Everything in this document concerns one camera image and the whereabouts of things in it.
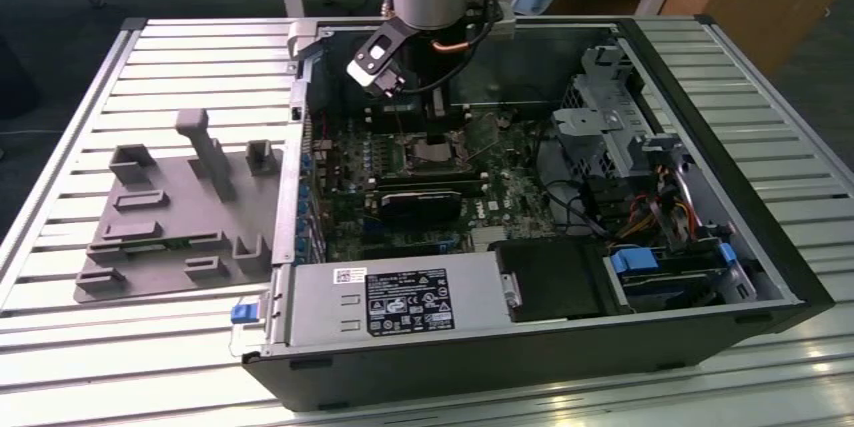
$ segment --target power supply label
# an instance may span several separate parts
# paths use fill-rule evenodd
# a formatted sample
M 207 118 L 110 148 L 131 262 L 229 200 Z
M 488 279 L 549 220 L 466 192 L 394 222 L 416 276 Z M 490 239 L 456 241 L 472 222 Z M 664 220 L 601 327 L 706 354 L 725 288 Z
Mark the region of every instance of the power supply label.
M 365 290 L 374 337 L 454 328 L 445 269 L 366 275 Z

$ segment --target aluminum slotted table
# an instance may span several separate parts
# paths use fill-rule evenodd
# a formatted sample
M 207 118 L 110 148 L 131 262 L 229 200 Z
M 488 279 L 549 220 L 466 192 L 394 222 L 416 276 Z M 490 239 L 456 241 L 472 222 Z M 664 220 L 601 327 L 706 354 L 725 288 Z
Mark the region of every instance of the aluminum slotted table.
M 187 155 L 182 108 L 227 150 L 285 142 L 289 19 L 150 20 L 123 30 L 0 251 L 0 423 L 408 426 L 745 425 L 854 414 L 854 180 L 714 25 L 638 23 L 839 305 L 697 368 L 294 414 L 239 365 L 229 311 L 263 284 L 79 305 L 118 144 Z M 193 69 L 181 65 L 194 63 Z M 660 121 L 668 119 L 649 99 Z M 249 329 L 242 344 L 258 343 Z

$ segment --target blue latch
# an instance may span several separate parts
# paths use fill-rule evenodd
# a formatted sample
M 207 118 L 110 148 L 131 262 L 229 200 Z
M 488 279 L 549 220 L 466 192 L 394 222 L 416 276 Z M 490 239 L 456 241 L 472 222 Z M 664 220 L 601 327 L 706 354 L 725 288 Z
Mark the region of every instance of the blue latch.
M 258 322 L 258 304 L 238 304 L 231 308 L 231 323 L 251 324 Z
M 656 254 L 652 249 L 644 247 L 622 249 L 612 256 L 612 264 L 618 274 L 658 269 Z
M 726 265 L 736 265 L 736 263 L 738 262 L 738 257 L 736 255 L 736 250 L 733 250 L 733 246 L 726 242 L 721 242 L 721 244 L 718 244 L 718 250 L 721 251 L 721 255 L 724 256 Z

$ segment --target floor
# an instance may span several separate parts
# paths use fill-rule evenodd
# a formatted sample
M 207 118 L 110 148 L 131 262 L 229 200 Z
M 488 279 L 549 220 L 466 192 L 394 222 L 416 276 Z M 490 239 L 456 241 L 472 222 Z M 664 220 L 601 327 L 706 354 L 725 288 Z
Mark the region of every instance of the floor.
M 373 15 L 381 1 L 306 0 L 307 13 Z M 107 0 L 107 6 L 98 10 L 87 0 L 0 0 L 0 35 L 43 97 L 33 112 L 0 120 L 0 235 L 15 220 L 123 20 L 278 17 L 283 11 L 282 0 Z M 854 0 L 839 0 L 773 81 L 854 167 L 852 32 Z

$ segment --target barcode sticker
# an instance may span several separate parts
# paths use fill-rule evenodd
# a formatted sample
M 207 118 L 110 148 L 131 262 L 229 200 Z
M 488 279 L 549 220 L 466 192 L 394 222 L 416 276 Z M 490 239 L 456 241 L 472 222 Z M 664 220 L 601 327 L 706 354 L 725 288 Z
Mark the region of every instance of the barcode sticker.
M 356 267 L 350 269 L 335 269 L 333 271 L 333 283 L 335 284 L 364 284 L 365 276 L 369 273 L 369 269 L 365 267 Z

